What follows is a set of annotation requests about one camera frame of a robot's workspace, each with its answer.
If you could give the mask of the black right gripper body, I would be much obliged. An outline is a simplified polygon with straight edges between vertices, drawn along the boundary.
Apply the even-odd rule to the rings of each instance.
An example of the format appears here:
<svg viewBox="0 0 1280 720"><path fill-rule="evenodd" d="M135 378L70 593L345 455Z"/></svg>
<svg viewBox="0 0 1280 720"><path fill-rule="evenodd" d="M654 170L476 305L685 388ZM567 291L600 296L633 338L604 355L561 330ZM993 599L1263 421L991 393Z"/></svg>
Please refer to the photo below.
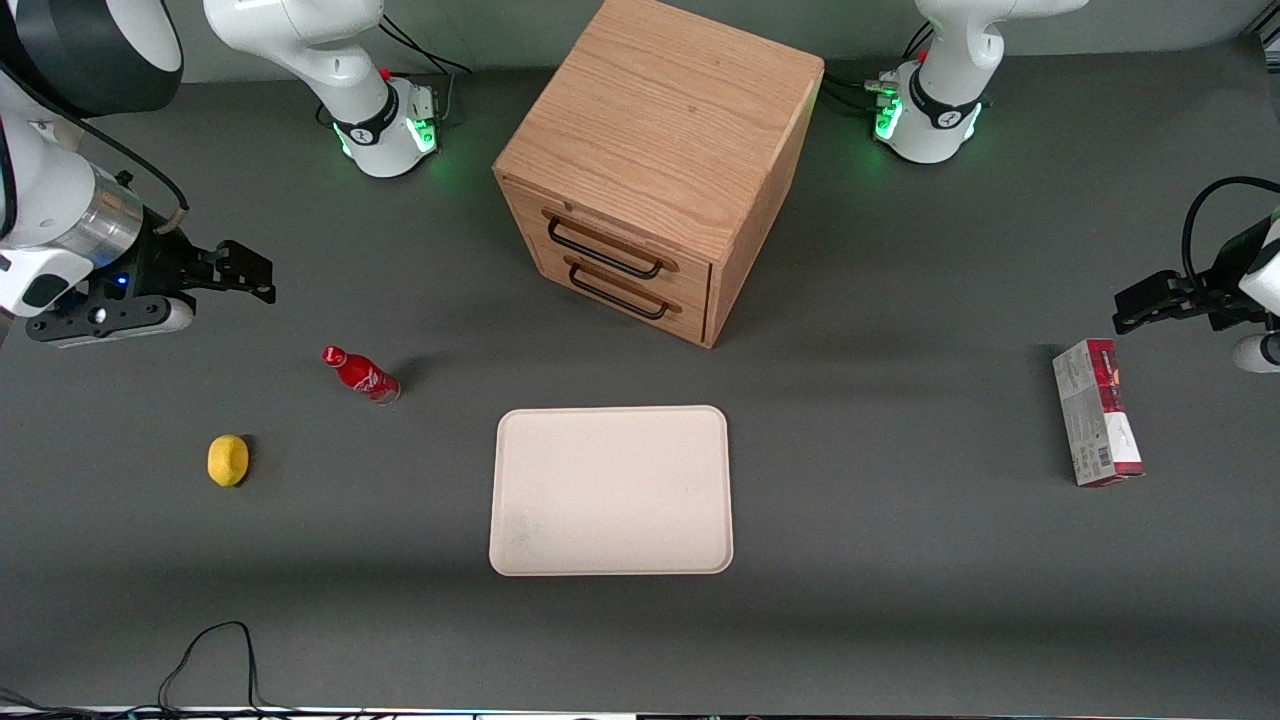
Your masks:
<svg viewBox="0 0 1280 720"><path fill-rule="evenodd" d="M187 291L224 286L215 277L209 251L192 245L182 231L159 234L164 223L155 211L143 215L134 243L114 263L95 272L95 293L110 300L156 295L183 297Z"/></svg>

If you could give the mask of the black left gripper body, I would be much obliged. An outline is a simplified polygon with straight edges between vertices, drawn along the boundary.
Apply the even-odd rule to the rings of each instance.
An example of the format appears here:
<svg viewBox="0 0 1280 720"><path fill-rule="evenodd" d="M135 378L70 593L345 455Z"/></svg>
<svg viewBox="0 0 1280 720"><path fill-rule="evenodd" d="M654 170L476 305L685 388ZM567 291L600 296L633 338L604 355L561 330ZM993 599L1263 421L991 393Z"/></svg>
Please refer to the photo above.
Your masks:
<svg viewBox="0 0 1280 720"><path fill-rule="evenodd" d="M1260 323L1277 328L1277 281L1268 286L1254 284L1263 295L1257 300L1248 295L1240 282L1256 273L1262 263L1270 261L1270 270L1277 269L1277 219L1268 218L1233 236L1217 252L1207 272L1202 272L1204 288L1213 300L1210 309L1210 327L1215 332L1235 325Z"/></svg>

